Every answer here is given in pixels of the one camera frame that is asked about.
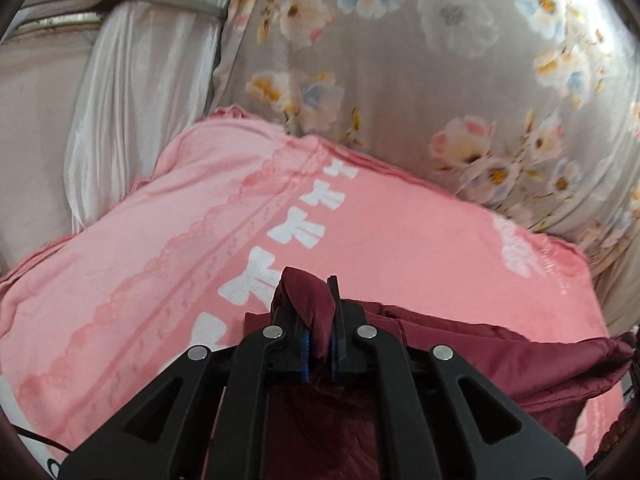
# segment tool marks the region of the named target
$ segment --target maroon cloth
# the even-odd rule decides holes
[[[335,308],[328,287],[308,272],[287,267],[272,313],[283,296],[309,327],[312,362],[321,364],[328,355]],[[499,326],[355,303],[364,307],[369,324],[391,332],[406,346],[425,351],[439,344],[452,347],[565,444],[586,401],[616,384],[634,356],[633,346],[623,338],[535,343]],[[245,334],[267,326],[271,315],[246,314]],[[358,391],[330,384],[323,369],[316,366],[309,385],[277,386],[272,391],[269,480],[378,478],[372,401]]]

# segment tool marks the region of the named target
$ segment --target pink blanket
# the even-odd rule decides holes
[[[285,266],[336,274],[344,297],[532,340],[606,335],[573,246],[230,112],[185,130],[104,218],[0,282],[2,395],[15,397],[0,403],[73,449],[191,344],[237,343]],[[572,444],[584,460],[620,407],[619,390],[588,404]]]

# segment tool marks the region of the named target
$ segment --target black cable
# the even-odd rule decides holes
[[[51,440],[46,436],[41,436],[37,433],[33,433],[33,431],[25,430],[24,428],[21,428],[20,426],[16,426],[15,424],[12,424],[12,426],[14,427],[15,433],[17,433],[20,436],[23,436],[24,438],[30,438],[31,440],[36,440],[37,442],[41,442],[43,444],[46,444],[47,446],[55,447],[56,449],[59,449],[60,451],[64,451],[67,454],[71,453],[71,450],[68,447],[65,447],[62,444],[57,443],[55,440]]]

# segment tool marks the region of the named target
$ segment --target pink towel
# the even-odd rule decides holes
[[[285,266],[531,340],[606,335],[573,246],[237,110],[185,130],[134,193],[34,258],[0,282],[0,368],[33,429],[69,448],[191,344],[237,343]],[[583,459],[620,401],[588,406]]]

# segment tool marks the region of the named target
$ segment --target metal screw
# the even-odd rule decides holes
[[[447,345],[438,345],[433,349],[433,356],[440,361],[448,361],[453,357],[453,350]]]
[[[361,325],[358,327],[356,332],[360,337],[364,339],[372,339],[378,335],[378,330],[376,330],[376,327],[371,325]]]
[[[187,352],[187,357],[192,361],[202,361],[208,353],[204,346],[192,346]]]
[[[262,335],[267,339],[277,339],[282,334],[284,334],[284,331],[277,325],[269,325],[262,331]]]

